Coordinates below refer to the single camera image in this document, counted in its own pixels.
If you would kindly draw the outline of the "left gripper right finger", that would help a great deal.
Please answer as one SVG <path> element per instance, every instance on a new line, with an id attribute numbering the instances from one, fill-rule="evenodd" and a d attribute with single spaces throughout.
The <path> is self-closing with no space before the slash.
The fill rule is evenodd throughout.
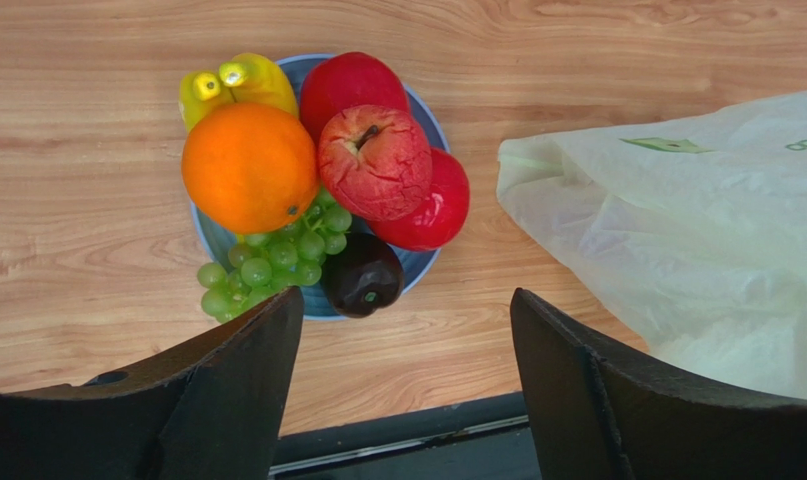
<path id="1" fill-rule="evenodd" d="M 511 330 L 547 479 L 807 479 L 807 400 L 712 380 L 517 289 Z"/>

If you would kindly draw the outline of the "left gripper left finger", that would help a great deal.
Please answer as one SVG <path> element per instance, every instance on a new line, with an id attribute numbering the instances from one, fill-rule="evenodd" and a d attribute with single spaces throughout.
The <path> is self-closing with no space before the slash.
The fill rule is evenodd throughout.
<path id="1" fill-rule="evenodd" d="M 0 394 L 0 479 L 264 479 L 303 325 L 290 288 L 142 361 Z"/>

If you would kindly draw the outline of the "pale green plastic bag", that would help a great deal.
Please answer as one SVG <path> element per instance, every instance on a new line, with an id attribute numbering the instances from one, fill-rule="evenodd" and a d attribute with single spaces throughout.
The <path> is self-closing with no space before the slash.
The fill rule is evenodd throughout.
<path id="1" fill-rule="evenodd" d="M 807 91 L 497 156 L 502 208 L 654 357 L 807 399 Z"/>

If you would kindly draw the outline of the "orange fruit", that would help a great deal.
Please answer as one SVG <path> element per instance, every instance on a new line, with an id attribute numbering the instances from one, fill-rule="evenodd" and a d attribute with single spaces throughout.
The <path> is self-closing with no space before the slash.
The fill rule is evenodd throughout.
<path id="1" fill-rule="evenodd" d="M 189 199 L 224 229 L 267 233 L 297 220 L 320 190 L 315 144 L 294 115 L 234 103 L 188 133 L 181 176 Z"/>

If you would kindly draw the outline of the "cracked red apple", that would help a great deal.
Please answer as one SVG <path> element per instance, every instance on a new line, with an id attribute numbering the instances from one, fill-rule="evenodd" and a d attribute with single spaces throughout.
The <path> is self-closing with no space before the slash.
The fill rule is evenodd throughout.
<path id="1" fill-rule="evenodd" d="M 317 161 L 323 185 L 351 213 L 398 220 L 427 197 L 431 146 L 407 111 L 366 104 L 334 115 L 322 130 Z"/>

